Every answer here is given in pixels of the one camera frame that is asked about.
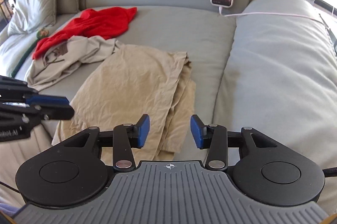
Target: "tan cloth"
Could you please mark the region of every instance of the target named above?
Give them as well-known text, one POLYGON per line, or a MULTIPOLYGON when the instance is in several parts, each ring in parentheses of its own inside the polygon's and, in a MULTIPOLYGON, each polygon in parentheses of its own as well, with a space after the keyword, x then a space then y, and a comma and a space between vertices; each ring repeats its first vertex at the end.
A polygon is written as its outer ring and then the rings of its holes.
MULTIPOLYGON (((195 83, 186 52, 168 53, 155 48, 125 45, 109 56, 84 82, 71 101, 72 120, 60 121, 52 144, 89 126, 101 131, 123 123, 135 124, 150 116, 150 132, 140 160, 172 160, 181 150, 194 112, 195 83)), ((112 164, 112 148, 101 159, 112 164)))
MULTIPOLYGON (((15 175, 21 164, 26 160, 51 147, 50 136, 42 125, 31 131, 29 139, 8 141, 0 143, 0 181, 17 189, 15 175)), ((2 185, 0 185, 0 203, 14 207, 25 205, 22 196, 2 185)))

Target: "charging cable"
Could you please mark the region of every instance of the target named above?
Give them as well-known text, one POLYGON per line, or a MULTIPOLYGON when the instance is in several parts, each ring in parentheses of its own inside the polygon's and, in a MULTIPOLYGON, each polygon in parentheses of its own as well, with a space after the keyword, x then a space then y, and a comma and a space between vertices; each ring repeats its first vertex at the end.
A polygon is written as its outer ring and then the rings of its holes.
POLYGON ((15 189, 15 188, 9 186, 8 184, 6 184, 6 183, 4 183, 4 182, 2 182, 2 181, 0 181, 0 185, 3 185, 3 186, 5 186, 6 188, 8 188, 8 189, 10 189, 10 190, 13 190, 13 191, 16 192, 16 193, 20 193, 17 189, 15 189))
POLYGON ((323 21, 320 21, 318 19, 315 19, 310 16, 305 16, 305 15, 298 15, 298 14, 288 14, 288 13, 274 13, 274 12, 249 12, 249 13, 239 13, 239 14, 228 14, 228 15, 223 15, 222 14, 222 6, 219 6, 219 13, 221 16, 224 17, 230 17, 230 16, 246 16, 246 15, 277 15, 277 16, 294 16, 294 17, 302 17, 305 19, 309 19, 312 21, 319 22, 324 25, 323 21))

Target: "black cable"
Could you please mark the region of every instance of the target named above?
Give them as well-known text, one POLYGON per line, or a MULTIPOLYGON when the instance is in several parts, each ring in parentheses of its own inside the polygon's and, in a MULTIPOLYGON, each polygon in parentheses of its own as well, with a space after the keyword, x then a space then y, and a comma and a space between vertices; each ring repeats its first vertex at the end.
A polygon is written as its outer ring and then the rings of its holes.
POLYGON ((323 169, 322 171, 325 177, 336 177, 337 176, 337 167, 323 169))
POLYGON ((17 189, 15 189, 15 188, 13 188, 13 187, 7 185, 7 184, 4 183, 4 182, 1 182, 1 181, 0 181, 0 184, 3 185, 3 186, 5 186, 5 187, 7 187, 7 188, 10 189, 10 190, 13 190, 13 191, 16 192, 16 193, 20 193, 17 189))

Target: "green strap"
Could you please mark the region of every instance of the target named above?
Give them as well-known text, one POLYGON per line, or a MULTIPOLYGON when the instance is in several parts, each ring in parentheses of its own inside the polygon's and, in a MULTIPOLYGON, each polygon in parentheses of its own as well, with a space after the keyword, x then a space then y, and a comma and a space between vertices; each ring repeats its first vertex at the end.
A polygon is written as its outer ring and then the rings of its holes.
POLYGON ((11 72, 11 74, 9 75, 11 78, 15 78, 16 74, 19 72, 21 66, 25 63, 25 61, 28 58, 29 54, 36 47, 38 41, 39 41, 39 39, 37 39, 36 41, 34 41, 31 44, 31 46, 29 46, 29 48, 27 49, 27 51, 23 54, 23 56, 21 57, 21 59, 19 60, 19 62, 17 63, 17 65, 15 66, 13 72, 11 72))
POLYGON ((46 28, 42 28, 40 30, 38 30, 38 32, 36 33, 36 37, 37 40, 34 41, 31 46, 29 46, 29 48, 27 49, 27 51, 23 54, 23 56, 21 57, 21 59, 19 60, 19 62, 17 63, 17 65, 15 66, 13 72, 10 73, 10 77, 11 78, 15 78, 16 74, 19 72, 21 66, 25 63, 26 59, 29 57, 29 54, 34 50, 34 48, 37 45, 37 42, 40 39, 46 38, 49 36, 49 30, 46 28))

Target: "black circular disc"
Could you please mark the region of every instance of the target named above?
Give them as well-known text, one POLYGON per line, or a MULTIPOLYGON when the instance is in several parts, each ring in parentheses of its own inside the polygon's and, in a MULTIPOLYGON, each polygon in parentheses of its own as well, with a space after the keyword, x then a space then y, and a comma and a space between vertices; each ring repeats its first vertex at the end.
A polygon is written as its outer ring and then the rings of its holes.
POLYGON ((99 193, 107 183, 105 164, 83 148, 56 147, 20 166, 16 184, 25 200, 65 207, 99 193))
POLYGON ((232 178, 250 198, 281 207, 317 201, 325 182, 317 164, 290 149, 274 148, 257 148, 242 158, 232 178))
POLYGON ((64 183, 74 179, 79 173, 79 167, 69 161, 54 161, 44 165, 40 176, 51 183, 64 183))
POLYGON ((299 168, 287 162, 270 162, 261 169, 262 175, 271 182, 289 184, 298 180, 301 176, 299 168))

